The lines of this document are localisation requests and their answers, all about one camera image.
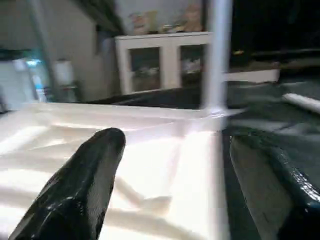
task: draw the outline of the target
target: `white tube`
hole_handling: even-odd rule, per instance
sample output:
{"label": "white tube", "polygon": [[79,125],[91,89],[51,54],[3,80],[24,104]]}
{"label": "white tube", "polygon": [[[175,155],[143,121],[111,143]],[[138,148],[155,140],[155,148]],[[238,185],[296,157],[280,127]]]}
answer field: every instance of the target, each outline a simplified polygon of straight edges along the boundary
{"label": "white tube", "polygon": [[208,10],[211,44],[208,46],[202,108],[208,114],[225,109],[226,77],[229,67],[232,0],[212,0]]}
{"label": "white tube", "polygon": [[287,93],[282,96],[282,98],[293,105],[296,105],[300,108],[310,110],[316,114],[320,114],[320,101],[306,97],[306,96],[301,96],[295,93]]}

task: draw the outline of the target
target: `blue light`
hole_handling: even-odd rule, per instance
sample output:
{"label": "blue light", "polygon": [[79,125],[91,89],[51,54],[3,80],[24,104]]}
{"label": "blue light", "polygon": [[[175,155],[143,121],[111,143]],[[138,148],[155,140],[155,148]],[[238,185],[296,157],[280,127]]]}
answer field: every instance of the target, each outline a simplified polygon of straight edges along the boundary
{"label": "blue light", "polygon": [[37,66],[39,63],[41,63],[41,61],[40,61],[39,59],[32,59],[32,60],[26,61],[26,64],[27,64],[29,67],[35,67],[35,66]]}

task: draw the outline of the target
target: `white metal pole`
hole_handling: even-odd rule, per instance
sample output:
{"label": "white metal pole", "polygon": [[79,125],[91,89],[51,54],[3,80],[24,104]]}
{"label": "white metal pole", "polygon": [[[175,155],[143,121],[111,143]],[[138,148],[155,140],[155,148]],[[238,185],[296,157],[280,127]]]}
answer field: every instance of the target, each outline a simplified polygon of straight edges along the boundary
{"label": "white metal pole", "polygon": [[212,0],[208,9],[211,41],[206,56],[206,73],[202,85],[202,108],[208,114],[225,109],[229,68],[232,0]]}

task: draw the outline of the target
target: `white styrofoam tray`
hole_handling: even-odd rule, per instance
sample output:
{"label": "white styrofoam tray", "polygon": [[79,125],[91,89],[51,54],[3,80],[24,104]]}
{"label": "white styrofoam tray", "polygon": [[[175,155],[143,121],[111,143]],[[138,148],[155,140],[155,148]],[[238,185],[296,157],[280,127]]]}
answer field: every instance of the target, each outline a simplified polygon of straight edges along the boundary
{"label": "white styrofoam tray", "polygon": [[201,110],[64,103],[0,118],[0,237],[81,143],[115,127],[126,147],[99,239],[228,238],[221,119]]}

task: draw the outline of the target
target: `wall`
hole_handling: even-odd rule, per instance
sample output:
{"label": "wall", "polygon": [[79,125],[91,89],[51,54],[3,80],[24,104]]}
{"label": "wall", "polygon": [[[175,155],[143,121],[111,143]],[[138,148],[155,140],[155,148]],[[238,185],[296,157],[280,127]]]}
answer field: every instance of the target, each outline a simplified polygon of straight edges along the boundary
{"label": "wall", "polygon": [[133,33],[131,14],[157,11],[156,24],[158,27],[173,25],[184,18],[189,4],[201,6],[202,0],[116,0],[117,12],[129,35]]}
{"label": "wall", "polygon": [[8,49],[28,49],[37,46],[26,8],[26,0],[0,1],[0,46]]}
{"label": "wall", "polygon": [[[46,23],[56,59],[71,60],[86,101],[107,98],[102,54],[95,53],[95,24],[72,0],[45,0]],[[10,49],[37,46],[25,0],[0,2],[0,46]]]}

